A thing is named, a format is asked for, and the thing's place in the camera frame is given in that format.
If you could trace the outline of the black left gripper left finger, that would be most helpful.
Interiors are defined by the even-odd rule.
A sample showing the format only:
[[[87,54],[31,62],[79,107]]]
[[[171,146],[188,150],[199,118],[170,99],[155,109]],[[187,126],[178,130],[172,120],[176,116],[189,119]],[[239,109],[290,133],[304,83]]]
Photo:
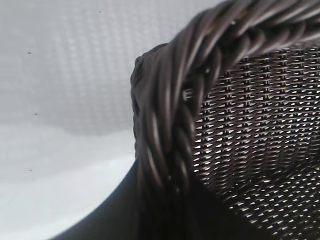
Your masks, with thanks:
[[[112,194],[56,240],[178,240],[180,213],[174,202],[173,165],[153,184],[152,170],[136,160]]]

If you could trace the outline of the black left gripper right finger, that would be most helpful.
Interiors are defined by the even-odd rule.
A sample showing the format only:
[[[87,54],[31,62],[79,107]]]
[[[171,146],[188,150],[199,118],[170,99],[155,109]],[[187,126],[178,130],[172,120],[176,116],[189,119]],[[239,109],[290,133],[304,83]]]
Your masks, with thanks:
[[[236,215],[193,174],[184,198],[185,233],[188,240],[240,240]]]

